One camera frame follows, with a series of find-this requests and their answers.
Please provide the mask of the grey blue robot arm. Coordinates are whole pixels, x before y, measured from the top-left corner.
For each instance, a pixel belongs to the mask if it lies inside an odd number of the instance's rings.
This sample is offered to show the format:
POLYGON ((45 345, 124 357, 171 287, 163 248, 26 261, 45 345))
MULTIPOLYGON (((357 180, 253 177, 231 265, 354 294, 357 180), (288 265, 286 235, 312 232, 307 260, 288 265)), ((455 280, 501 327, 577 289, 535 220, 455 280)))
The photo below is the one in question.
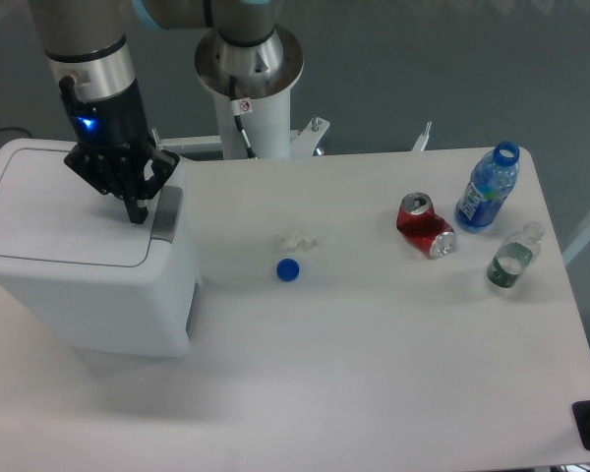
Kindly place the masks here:
MULTIPOLYGON (((147 202, 180 158, 148 130, 117 1, 31 1, 30 12, 76 143, 65 164, 100 194, 121 200, 142 224, 147 202)), ((214 28, 235 46, 274 31, 272 1, 138 1, 138 14, 164 30, 214 28)))

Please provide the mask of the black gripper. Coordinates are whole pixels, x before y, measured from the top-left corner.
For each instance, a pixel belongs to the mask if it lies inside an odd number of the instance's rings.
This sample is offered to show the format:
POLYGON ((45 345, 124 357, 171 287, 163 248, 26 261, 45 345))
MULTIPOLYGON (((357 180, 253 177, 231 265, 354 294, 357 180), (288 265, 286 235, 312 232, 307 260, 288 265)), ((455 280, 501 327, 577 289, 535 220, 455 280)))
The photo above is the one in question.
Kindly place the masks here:
POLYGON ((132 223, 144 223, 146 201, 172 176, 180 156, 152 146, 138 80, 117 94, 91 101, 78 98, 70 76, 59 81, 59 89, 77 138, 64 163, 101 195, 125 201, 132 223), (125 157, 125 184, 108 156, 125 157))

